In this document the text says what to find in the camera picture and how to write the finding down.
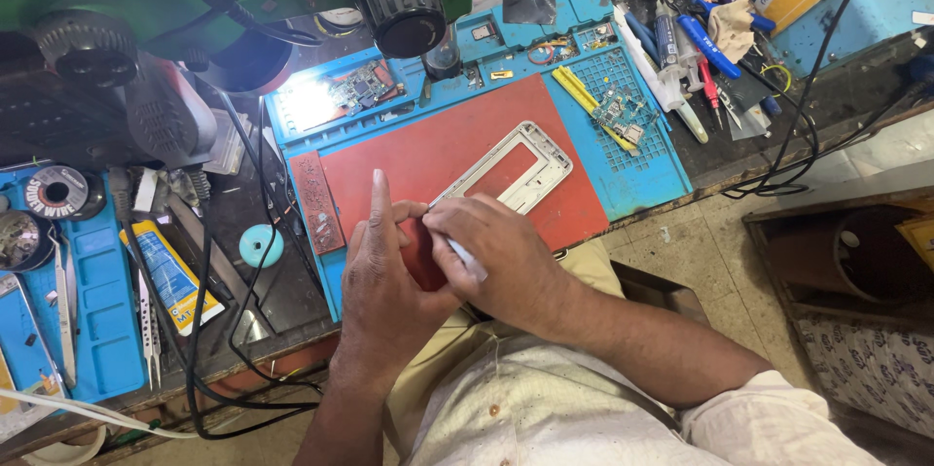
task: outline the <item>white shirt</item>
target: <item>white shirt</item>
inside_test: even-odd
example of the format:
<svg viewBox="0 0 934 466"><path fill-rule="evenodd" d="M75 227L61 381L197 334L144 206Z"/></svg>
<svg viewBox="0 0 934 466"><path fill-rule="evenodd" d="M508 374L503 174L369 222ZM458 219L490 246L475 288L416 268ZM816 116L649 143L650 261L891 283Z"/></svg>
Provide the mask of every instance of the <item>white shirt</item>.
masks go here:
<svg viewBox="0 0 934 466"><path fill-rule="evenodd" d="M682 412L678 435L627 400L619 384L641 393L629 380L571 348L494 337L473 357L435 389L408 464L881 464L776 371Z"/></svg>

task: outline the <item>man's left hand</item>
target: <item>man's left hand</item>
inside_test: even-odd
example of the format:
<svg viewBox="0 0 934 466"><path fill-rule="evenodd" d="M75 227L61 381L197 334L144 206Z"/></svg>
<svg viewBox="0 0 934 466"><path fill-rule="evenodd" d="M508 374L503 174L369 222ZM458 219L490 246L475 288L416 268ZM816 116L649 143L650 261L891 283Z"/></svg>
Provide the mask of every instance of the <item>man's left hand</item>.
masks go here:
<svg viewBox="0 0 934 466"><path fill-rule="evenodd" d="M450 286L423 291L403 264L400 248L410 241L398 224L427 211L407 199L393 204L389 180L377 169L370 218L357 223L347 245L344 326L332 369L382 395L461 306Z"/></svg>

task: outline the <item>beige trousers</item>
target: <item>beige trousers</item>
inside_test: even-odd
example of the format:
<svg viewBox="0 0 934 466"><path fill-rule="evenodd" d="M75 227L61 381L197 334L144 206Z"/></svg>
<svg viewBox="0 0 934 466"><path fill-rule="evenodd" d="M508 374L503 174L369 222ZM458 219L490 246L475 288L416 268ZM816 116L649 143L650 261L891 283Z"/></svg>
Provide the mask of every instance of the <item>beige trousers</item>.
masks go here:
<svg viewBox="0 0 934 466"><path fill-rule="evenodd" d="M559 263L588 286L623 297L619 280L610 267L610 256L599 238L571 249ZM414 438L435 387L494 332L502 336L507 329L511 328L496 320L477 322L459 309L409 362L386 400L383 420L386 436L400 459L405 460L412 453Z"/></svg>

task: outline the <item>blue silicone repair mat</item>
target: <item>blue silicone repair mat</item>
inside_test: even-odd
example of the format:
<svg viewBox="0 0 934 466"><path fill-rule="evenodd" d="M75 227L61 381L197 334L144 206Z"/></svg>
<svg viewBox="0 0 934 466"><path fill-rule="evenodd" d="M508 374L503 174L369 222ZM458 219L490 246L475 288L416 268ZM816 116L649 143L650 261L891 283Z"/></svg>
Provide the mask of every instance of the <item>blue silicone repair mat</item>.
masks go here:
<svg viewBox="0 0 934 466"><path fill-rule="evenodd" d="M12 209L26 208L23 185L36 171L37 168L30 168L0 174L0 194L9 197ZM107 175L102 174L102 177L107 185ZM130 267L126 249L118 236L120 228L113 204L108 198L107 206L95 217L79 222L56 220L56 225L71 242L77 281L77 384L76 388L67 390L68 397L97 402L141 388L146 384L146 365ZM50 306L45 299L55 288L54 260L20 276L35 308L42 337L62 370L58 308ZM19 303L22 300L10 295L0 299L0 345L9 356L18 354L14 345L24 343L29 332L21 317L21 307L6 307L7 300ZM38 380L35 363L10 362L10 357L7 363L16 370L13 381L17 388L28 387Z"/></svg>
<svg viewBox="0 0 934 466"><path fill-rule="evenodd" d="M342 77L371 60L380 59L382 56L375 48L294 74L285 86L266 96L270 122L283 157L288 160L317 150L324 158L371 137L431 117L474 96L540 73L583 164L580 167L587 171L611 222L693 190L663 124L651 116L658 110L658 104L646 82L635 72L619 30L612 22L612 2L555 1L554 25L505 23L503 8L499 6L458 19L457 38L464 71L451 79L426 82L425 68L417 57L387 59L387 69L400 94L353 115L317 122L316 114L327 106L322 103L328 101L322 102L320 95L313 94L321 91L322 80ZM474 35L474 30L491 35ZM533 63L530 47L555 38L565 38L568 46L578 49L579 53L567 55L558 62ZM643 102L651 109L635 117L636 123L646 131L639 143L641 154L638 157L631 157L624 151L551 77L551 72L559 65L570 68L597 100L602 99L610 84L616 84L620 89L628 87L635 102ZM512 76L505 79L491 76L506 71ZM333 106L324 111L325 114L329 112L333 112ZM534 114L529 114L529 119L534 121ZM334 321L341 317L340 276L344 258L345 248L315 256Z"/></svg>

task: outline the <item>round teal object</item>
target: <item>round teal object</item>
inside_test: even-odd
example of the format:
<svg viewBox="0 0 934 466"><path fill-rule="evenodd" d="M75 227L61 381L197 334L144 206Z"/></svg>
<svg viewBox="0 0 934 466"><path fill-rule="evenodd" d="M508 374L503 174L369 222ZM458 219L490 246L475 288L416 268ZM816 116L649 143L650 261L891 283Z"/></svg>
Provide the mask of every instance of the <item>round teal object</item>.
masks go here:
<svg viewBox="0 0 934 466"><path fill-rule="evenodd" d="M270 225L254 225L246 230L240 237L240 256L243 261L252 267L260 267L260 259L266 252L266 245L269 245L269 239L273 236L273 228ZM275 233L273 246L269 249L269 254L263 261L263 267L269 267L278 261L282 256L282 234Z"/></svg>

